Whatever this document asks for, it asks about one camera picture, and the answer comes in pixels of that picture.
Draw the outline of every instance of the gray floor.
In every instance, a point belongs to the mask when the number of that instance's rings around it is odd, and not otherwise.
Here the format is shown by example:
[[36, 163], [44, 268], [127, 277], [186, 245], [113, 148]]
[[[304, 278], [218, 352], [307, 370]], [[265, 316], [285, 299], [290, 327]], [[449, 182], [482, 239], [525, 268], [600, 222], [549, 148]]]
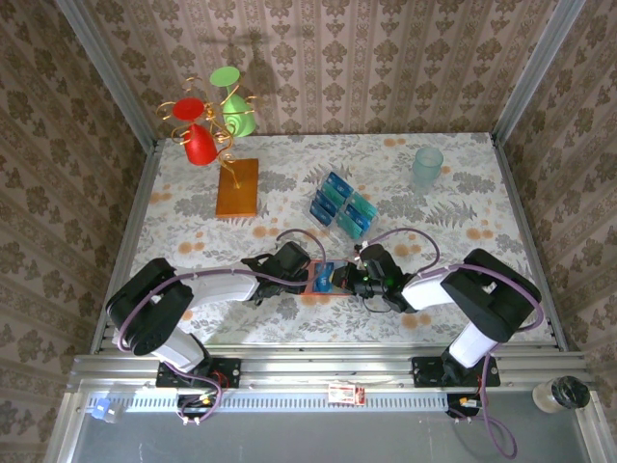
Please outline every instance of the gray floor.
[[[517, 438], [518, 462], [588, 461], [574, 412], [546, 415], [530, 395], [493, 394], [491, 412]], [[86, 417], [78, 463], [390, 463], [507, 461], [482, 422], [427, 413], [222, 413], [201, 426], [174, 414]]]

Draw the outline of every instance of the wooden base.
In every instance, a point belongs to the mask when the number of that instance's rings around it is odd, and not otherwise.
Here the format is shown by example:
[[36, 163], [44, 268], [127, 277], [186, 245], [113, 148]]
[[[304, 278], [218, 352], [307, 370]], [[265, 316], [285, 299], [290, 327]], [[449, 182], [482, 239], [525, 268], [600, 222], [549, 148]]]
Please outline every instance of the wooden base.
[[221, 166], [219, 193], [216, 198], [215, 217], [255, 217], [257, 215], [258, 159], [238, 159], [230, 164], [240, 183], [235, 187], [231, 172]]

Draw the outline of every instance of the jar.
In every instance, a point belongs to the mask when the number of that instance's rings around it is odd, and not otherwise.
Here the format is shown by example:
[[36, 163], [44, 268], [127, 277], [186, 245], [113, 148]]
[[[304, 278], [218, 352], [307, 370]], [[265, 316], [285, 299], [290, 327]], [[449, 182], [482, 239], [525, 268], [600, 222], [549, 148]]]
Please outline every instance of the jar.
[[533, 389], [533, 401], [545, 413], [583, 408], [589, 398], [589, 388], [574, 376], [554, 378]]

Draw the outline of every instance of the black bracket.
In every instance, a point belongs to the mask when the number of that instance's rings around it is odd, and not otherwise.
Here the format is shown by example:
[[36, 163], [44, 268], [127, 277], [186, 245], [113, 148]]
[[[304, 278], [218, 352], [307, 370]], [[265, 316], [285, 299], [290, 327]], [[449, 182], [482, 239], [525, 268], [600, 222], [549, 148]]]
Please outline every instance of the black bracket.
[[[412, 373], [416, 388], [477, 388], [478, 378], [482, 376], [484, 362], [478, 362], [473, 368], [466, 370], [465, 376], [458, 384], [451, 378], [445, 377], [442, 357], [413, 357]], [[496, 360], [491, 357], [486, 387], [497, 387], [501, 384]]]
[[[240, 359], [231, 359], [227, 357], [213, 357], [209, 359], [205, 365], [197, 365], [191, 374], [196, 376], [205, 376], [217, 383], [221, 377], [228, 380], [228, 384], [224, 381], [222, 387], [224, 389], [238, 389], [240, 386], [242, 361]], [[158, 366], [156, 374], [157, 388], [193, 388], [193, 389], [211, 389], [212, 386], [197, 379], [188, 379], [175, 374], [165, 364], [161, 363]]]

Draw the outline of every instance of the green mug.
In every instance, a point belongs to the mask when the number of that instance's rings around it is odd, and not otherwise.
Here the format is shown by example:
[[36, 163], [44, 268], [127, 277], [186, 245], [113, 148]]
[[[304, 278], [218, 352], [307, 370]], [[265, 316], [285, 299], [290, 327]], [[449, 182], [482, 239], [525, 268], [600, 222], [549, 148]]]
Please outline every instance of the green mug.
[[[233, 92], [239, 79], [240, 71], [233, 66], [218, 68], [210, 75], [210, 83], [215, 87], [225, 87], [228, 90], [228, 95]], [[253, 107], [238, 94], [229, 96], [223, 104], [225, 124], [234, 137], [246, 137], [254, 132], [255, 115], [246, 113], [251, 110], [253, 110]]]

